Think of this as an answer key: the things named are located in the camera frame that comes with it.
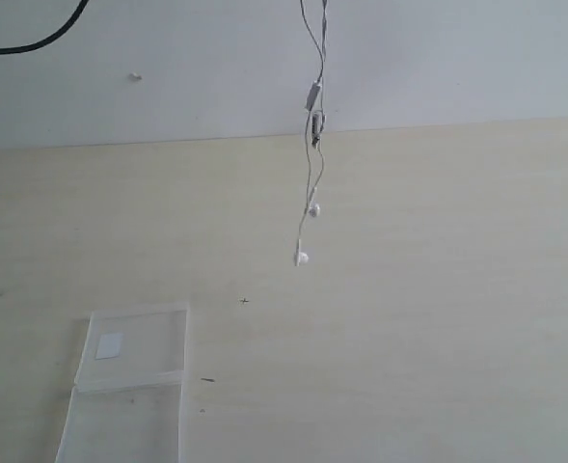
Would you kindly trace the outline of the white wired earphones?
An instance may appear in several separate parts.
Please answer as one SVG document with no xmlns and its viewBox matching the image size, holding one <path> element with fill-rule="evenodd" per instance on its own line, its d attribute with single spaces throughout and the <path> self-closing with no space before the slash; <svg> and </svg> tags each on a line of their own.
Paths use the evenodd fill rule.
<svg viewBox="0 0 568 463">
<path fill-rule="evenodd" d="M 303 249 L 303 232 L 308 220 L 317 218 L 321 213 L 320 204 L 316 200 L 316 193 L 326 167 L 326 158 L 322 151 L 321 144 L 326 123 L 324 80 L 327 58 L 328 2 L 320 2 L 321 17 L 319 33 L 316 33 L 310 25 L 308 2 L 301 0 L 299 7 L 303 25 L 317 53 L 318 67 L 317 73 L 307 92 L 304 105 L 306 118 L 304 123 L 303 143 L 307 161 L 307 177 L 304 206 L 297 227 L 293 254 L 295 267 L 305 265 L 310 260 L 308 253 Z"/>
</svg>

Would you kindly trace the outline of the clear plastic storage box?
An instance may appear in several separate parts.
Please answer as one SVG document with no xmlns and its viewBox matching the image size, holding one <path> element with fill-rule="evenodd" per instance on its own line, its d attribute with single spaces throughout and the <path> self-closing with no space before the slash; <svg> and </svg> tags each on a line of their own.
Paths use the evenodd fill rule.
<svg viewBox="0 0 568 463">
<path fill-rule="evenodd" d="M 94 312 L 58 462 L 180 462 L 184 303 Z"/>
</svg>

